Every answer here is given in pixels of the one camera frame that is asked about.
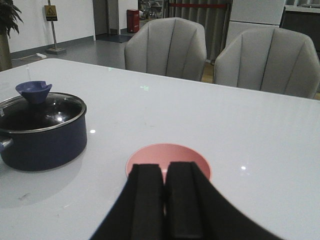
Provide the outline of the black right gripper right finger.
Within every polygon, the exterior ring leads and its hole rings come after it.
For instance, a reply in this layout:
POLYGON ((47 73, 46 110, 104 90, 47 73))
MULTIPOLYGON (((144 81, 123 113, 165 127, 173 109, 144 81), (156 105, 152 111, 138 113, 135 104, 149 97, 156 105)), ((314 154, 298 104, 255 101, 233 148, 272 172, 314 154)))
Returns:
POLYGON ((169 240, 277 240, 235 208, 195 162, 171 162, 165 180, 169 240))

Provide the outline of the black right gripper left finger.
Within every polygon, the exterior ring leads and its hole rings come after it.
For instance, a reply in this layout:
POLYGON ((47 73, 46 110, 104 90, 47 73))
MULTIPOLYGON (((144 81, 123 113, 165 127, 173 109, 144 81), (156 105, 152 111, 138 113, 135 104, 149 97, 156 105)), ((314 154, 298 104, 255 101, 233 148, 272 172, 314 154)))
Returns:
POLYGON ((111 210, 92 240, 161 240, 163 176, 157 164, 134 164, 111 210))

